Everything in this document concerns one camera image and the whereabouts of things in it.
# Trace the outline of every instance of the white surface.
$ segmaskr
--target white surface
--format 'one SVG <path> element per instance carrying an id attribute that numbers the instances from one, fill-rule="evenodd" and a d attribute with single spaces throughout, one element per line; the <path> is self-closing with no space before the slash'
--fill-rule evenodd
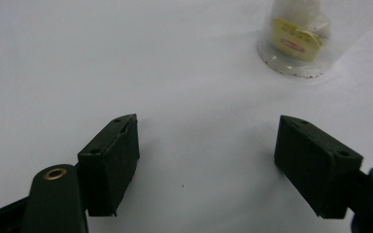
<path id="1" fill-rule="evenodd" d="M 273 162 L 280 115 L 310 120 L 373 167 L 373 27 L 300 82 L 255 49 L 263 1 L 0 1 L 0 207 L 136 113 L 141 159 L 118 217 L 90 232 L 349 232 Z"/>

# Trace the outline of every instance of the label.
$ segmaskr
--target label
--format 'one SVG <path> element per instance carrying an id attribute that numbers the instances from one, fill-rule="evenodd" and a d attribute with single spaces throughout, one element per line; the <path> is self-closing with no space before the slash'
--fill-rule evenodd
<path id="1" fill-rule="evenodd" d="M 272 22 L 272 44 L 294 58 L 311 62 L 320 51 L 322 41 L 317 34 L 302 30 L 285 19 L 276 18 Z"/>

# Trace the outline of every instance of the brass insert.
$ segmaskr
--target brass insert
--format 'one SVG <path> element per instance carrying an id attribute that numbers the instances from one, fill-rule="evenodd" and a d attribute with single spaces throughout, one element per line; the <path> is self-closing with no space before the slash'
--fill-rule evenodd
<path id="1" fill-rule="evenodd" d="M 57 180 L 57 179 L 65 176 L 65 174 L 66 174 L 66 169 L 64 169 L 64 168 L 54 168 L 54 169 L 48 171 L 44 175 L 44 179 L 48 180 L 48 181 L 53 181 L 53 180 Z"/>

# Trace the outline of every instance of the hole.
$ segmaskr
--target hole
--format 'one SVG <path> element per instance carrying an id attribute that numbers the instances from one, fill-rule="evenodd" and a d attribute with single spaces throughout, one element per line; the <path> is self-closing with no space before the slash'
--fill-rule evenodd
<path id="1" fill-rule="evenodd" d="M 343 156 L 345 156 L 345 157 L 350 156 L 350 154 L 347 153 L 347 152 L 345 152 L 345 151 L 338 151 L 338 153 L 341 154 L 341 155 L 343 155 Z"/>
<path id="2" fill-rule="evenodd" d="M 101 150 L 100 149 L 92 149 L 90 150 L 90 153 L 99 153 Z"/>
<path id="3" fill-rule="evenodd" d="M 63 177 L 65 174 L 66 174 L 66 169 L 55 168 L 55 169 L 52 169 L 52 170 L 48 171 L 44 175 L 44 179 L 48 180 L 48 181 L 53 181 L 53 180 L 57 180 L 57 179 Z"/>

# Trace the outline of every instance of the clear plastic cup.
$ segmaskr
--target clear plastic cup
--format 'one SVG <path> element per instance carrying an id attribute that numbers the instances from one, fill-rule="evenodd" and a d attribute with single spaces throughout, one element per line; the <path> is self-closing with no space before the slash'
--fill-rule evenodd
<path id="1" fill-rule="evenodd" d="M 257 50 L 272 69 L 315 78 L 373 24 L 373 0 L 274 0 Z"/>

